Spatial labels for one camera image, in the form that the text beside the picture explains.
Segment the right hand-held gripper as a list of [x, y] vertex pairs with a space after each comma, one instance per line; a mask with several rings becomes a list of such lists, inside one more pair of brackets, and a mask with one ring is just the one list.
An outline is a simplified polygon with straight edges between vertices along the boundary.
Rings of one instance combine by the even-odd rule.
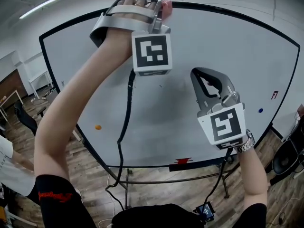
[[[245, 105], [229, 77], [204, 67], [193, 68], [190, 77], [201, 110], [197, 113], [198, 122], [209, 143], [219, 150], [243, 145], [247, 141]], [[210, 93], [203, 79], [218, 92]]]

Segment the person's left hand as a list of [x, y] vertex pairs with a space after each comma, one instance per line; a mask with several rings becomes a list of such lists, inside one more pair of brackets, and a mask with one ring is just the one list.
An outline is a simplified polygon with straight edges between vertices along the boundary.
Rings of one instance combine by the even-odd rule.
[[133, 5], [133, 6], [154, 10], [156, 6], [156, 2], [151, 1], [150, 3], [148, 3], [147, 0], [120, 0], [118, 2], [118, 5]]

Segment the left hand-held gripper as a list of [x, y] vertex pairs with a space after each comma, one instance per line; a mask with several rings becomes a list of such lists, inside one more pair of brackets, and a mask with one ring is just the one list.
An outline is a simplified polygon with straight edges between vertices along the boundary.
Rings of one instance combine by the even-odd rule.
[[164, 21], [172, 14], [170, 0], [156, 2], [154, 10], [118, 5], [116, 0], [99, 17], [90, 39], [99, 47], [109, 29], [129, 32], [132, 36], [133, 70], [140, 76], [165, 75], [172, 70], [171, 28]]

